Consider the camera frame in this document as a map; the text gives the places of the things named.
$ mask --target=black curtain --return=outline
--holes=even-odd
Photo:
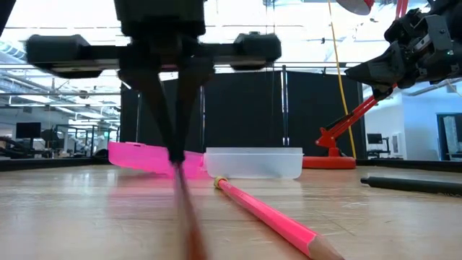
[[[362,102],[362,88],[346,77],[342,77],[342,82],[346,106],[351,112]],[[345,115],[338,76],[288,71],[287,95],[289,145],[302,147],[307,156],[326,155],[327,150],[315,145],[315,141],[321,136],[320,127]],[[352,131],[357,158],[365,158],[364,119],[356,122]],[[348,130],[337,139],[337,146],[352,156]]]
[[[121,142],[136,142],[138,92],[121,86]]]
[[[281,72],[217,74],[205,86],[205,147],[281,147]]]
[[[164,82],[165,97],[167,98],[167,105],[172,119],[175,122],[175,101],[177,93],[177,80],[168,80]],[[189,126],[189,133],[186,138],[185,150],[192,152],[203,152],[201,145],[201,110],[200,110],[200,92],[198,91],[196,102],[193,106],[191,113],[191,122]],[[141,99],[140,116],[139,116],[139,132],[138,142],[155,145],[165,146],[160,131],[157,127],[157,122],[154,120],[149,106],[145,99]]]

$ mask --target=clear plastic container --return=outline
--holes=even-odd
[[[302,148],[207,148],[204,164],[211,177],[298,178]]]

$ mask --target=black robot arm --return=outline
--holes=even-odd
[[[196,92],[214,73],[215,64],[235,70],[262,69],[281,56],[277,36],[241,34],[234,43],[201,43],[204,0],[114,0],[127,46],[93,46],[82,36],[33,35],[27,61],[68,79],[98,77],[119,69],[118,77],[140,91],[159,126],[170,161],[184,161],[185,138]],[[160,72],[178,71],[176,115],[168,115]]]
[[[382,55],[345,71],[372,86],[375,99],[389,96],[394,84],[405,89],[462,77],[462,0],[429,3],[428,13],[412,9],[392,23],[384,34],[390,46]]]

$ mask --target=wooden table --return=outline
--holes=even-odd
[[[462,198],[361,186],[359,178],[462,174],[306,170],[296,181],[232,184],[324,234],[346,259],[462,257]],[[190,181],[212,259],[305,259],[212,188]],[[171,180],[113,166],[0,173],[0,259],[175,259]]]

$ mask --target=pink pencil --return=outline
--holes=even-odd
[[[344,260],[342,256],[321,235],[278,212],[251,195],[227,182],[226,178],[215,178],[216,188],[224,191],[240,206],[265,222],[274,231],[312,260]]]

